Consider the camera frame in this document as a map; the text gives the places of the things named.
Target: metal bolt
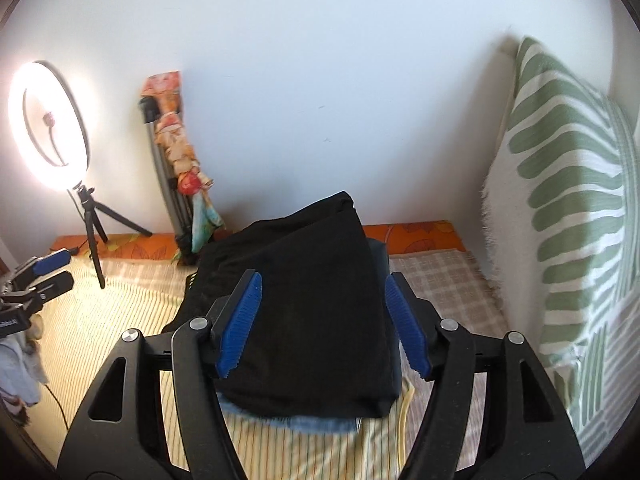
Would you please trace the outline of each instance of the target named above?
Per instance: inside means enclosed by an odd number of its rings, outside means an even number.
[[[449,332],[455,332],[458,329],[458,322],[455,319],[443,319],[440,322],[440,326],[444,329],[444,330],[448,330]]]
[[[524,343],[524,336],[520,332],[509,332],[508,338],[514,345]]]
[[[126,341],[127,343],[131,343],[136,339],[138,339],[138,330],[136,330],[135,328],[129,328],[122,333],[122,340]]]
[[[206,317],[194,317],[189,322],[189,327],[193,328],[194,330],[202,330],[208,324],[209,324],[209,321],[207,321]]]

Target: orange floral fabric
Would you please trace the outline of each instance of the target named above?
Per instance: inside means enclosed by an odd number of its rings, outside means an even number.
[[[466,251],[451,222],[365,225],[364,232],[386,244],[389,254],[421,253],[457,249]]]
[[[442,249],[465,251],[453,225],[447,221],[418,222],[414,224],[365,225],[364,232],[369,238],[386,243],[389,254],[409,254]],[[230,231],[218,229],[215,239],[226,238]],[[89,255],[85,243],[86,236],[61,236],[50,247],[51,251],[78,247],[82,243],[80,256]],[[97,238],[98,255],[101,258],[123,258],[127,260],[172,260],[178,251],[174,235],[154,234],[146,238],[139,234],[109,235],[109,243]]]

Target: black clamp arm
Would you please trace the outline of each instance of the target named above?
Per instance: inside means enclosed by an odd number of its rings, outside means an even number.
[[[31,258],[9,275],[0,290],[0,338],[27,330],[31,325],[29,318],[47,301],[73,288],[74,279],[66,270],[31,285],[70,261],[69,251],[60,249],[42,258]]]
[[[63,479],[86,480],[108,472],[122,480],[246,480],[207,372],[215,373],[220,336],[253,275],[246,271],[207,317],[191,319],[173,333],[145,338],[134,328],[123,332],[69,428],[58,460]],[[169,461],[160,370],[173,371],[189,472]]]
[[[433,392],[401,480],[575,480],[584,460],[571,422],[535,352],[519,332],[472,335],[394,273],[429,340]],[[478,455],[456,471],[474,373],[487,373]]]

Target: light stand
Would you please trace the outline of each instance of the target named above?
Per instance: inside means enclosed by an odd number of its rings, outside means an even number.
[[[94,200],[92,193],[95,191],[95,188],[87,187],[80,183],[74,187],[76,193],[78,194],[78,198],[80,199],[80,203],[82,205],[82,209],[84,209],[84,227],[86,228],[86,239],[89,243],[89,251],[91,253],[91,259],[94,261],[95,273],[98,276],[98,282],[100,283],[100,288],[104,288],[104,275],[102,273],[102,267],[100,266],[100,258],[98,257],[98,245],[95,241],[95,230],[98,231],[100,238],[106,244],[109,239],[107,238],[107,234],[104,232],[104,228],[100,223],[100,219],[98,218],[98,213],[96,210],[101,211],[105,215],[117,220],[123,225],[126,225],[130,229],[139,232],[144,236],[151,236],[151,231],[146,230],[143,227],[140,227],[138,224],[133,223],[128,218],[125,218],[119,213],[116,213],[110,207],[105,206],[103,203]]]

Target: pillow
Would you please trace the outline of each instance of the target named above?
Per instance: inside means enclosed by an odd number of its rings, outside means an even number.
[[[514,97],[484,187],[493,278],[580,438],[624,350],[608,336],[638,274],[636,149],[620,108],[532,38],[518,50]]]

